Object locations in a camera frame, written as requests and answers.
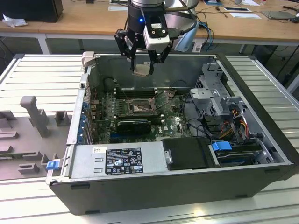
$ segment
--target blue cable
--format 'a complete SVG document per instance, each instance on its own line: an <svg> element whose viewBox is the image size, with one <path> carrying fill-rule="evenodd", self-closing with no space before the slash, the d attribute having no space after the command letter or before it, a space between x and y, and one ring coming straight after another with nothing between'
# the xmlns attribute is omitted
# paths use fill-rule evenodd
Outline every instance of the blue cable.
<svg viewBox="0 0 299 224"><path fill-rule="evenodd" d="M206 30L209 32L209 35L210 35L210 44L209 44L209 46L208 46L208 48L206 49L206 52L209 50L209 48L211 47L211 44L212 44L212 42L213 42L213 40L212 40L212 33L211 33L211 30L205 25L205 24L203 24L203 23L201 23L200 22L200 24L204 27L204 28L206 28Z"/></svg>

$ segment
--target motherboard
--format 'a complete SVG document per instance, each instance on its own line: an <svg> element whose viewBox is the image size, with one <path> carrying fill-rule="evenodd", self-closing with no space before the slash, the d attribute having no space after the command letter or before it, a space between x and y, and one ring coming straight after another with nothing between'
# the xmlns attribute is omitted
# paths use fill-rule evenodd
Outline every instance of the motherboard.
<svg viewBox="0 0 299 224"><path fill-rule="evenodd" d="M92 102L94 140L109 144L191 137L182 114L185 97L170 90L105 93Z"/></svg>

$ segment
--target white paper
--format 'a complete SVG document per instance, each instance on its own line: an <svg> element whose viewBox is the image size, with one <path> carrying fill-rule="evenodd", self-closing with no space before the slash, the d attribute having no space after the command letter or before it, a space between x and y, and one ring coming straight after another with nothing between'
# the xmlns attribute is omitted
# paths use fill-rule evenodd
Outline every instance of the white paper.
<svg viewBox="0 0 299 224"><path fill-rule="evenodd" d="M247 5L247 6L259 6L259 4L257 4L253 0L243 0L242 4Z"/></svg>
<svg viewBox="0 0 299 224"><path fill-rule="evenodd" d="M250 18L250 19L261 19L257 14L250 13L230 13L235 18Z"/></svg>
<svg viewBox="0 0 299 224"><path fill-rule="evenodd" d="M4 14L3 18L4 19L2 20L2 22L12 28L28 25L24 19L12 19L5 16Z"/></svg>

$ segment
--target power supply label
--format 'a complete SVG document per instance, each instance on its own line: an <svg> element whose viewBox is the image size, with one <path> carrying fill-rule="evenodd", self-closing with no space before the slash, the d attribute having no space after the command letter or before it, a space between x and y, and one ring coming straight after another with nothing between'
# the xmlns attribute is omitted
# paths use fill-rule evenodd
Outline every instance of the power supply label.
<svg viewBox="0 0 299 224"><path fill-rule="evenodd" d="M107 175L143 173L141 148L106 150Z"/></svg>

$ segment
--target blue latch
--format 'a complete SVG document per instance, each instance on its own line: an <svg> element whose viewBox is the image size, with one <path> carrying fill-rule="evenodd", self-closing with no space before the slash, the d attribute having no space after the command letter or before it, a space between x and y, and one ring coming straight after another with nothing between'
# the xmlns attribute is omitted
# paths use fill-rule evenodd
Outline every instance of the blue latch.
<svg viewBox="0 0 299 224"><path fill-rule="evenodd" d="M57 169L59 169L59 161L56 161L56 160L49 161L47 163L46 168L47 168L47 170L51 170L51 169L57 170Z"/></svg>
<svg viewBox="0 0 299 224"><path fill-rule="evenodd" d="M232 147L228 141L216 141L212 144L214 151L232 150Z"/></svg>

